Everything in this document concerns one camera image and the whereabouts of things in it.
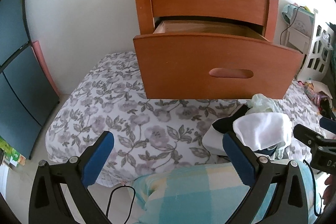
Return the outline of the person's right hand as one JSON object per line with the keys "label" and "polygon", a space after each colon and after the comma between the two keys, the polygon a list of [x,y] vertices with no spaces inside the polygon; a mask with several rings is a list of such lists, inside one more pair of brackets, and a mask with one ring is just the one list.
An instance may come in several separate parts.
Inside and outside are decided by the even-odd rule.
{"label": "person's right hand", "polygon": [[327,205],[333,198],[335,194],[335,175],[330,174],[329,177],[325,180],[326,188],[323,192],[323,204]]}

